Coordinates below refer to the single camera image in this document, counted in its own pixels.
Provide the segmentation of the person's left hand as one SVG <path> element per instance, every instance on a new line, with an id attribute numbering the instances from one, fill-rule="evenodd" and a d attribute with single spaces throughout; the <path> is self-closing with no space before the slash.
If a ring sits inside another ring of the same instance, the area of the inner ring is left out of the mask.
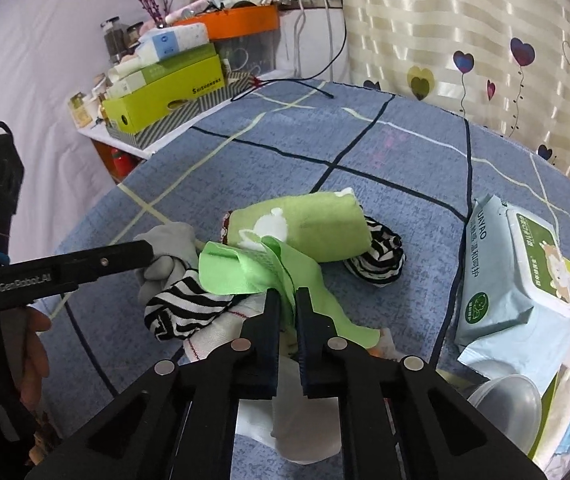
<path id="1" fill-rule="evenodd" d="M 22 357 L 22 378 L 19 383 L 20 399 L 29 410 L 34 411 L 41 401 L 43 379 L 50 376 L 50 363 L 39 333 L 52 327 L 47 315 L 31 307 L 24 309 L 27 327 L 19 355 Z"/>

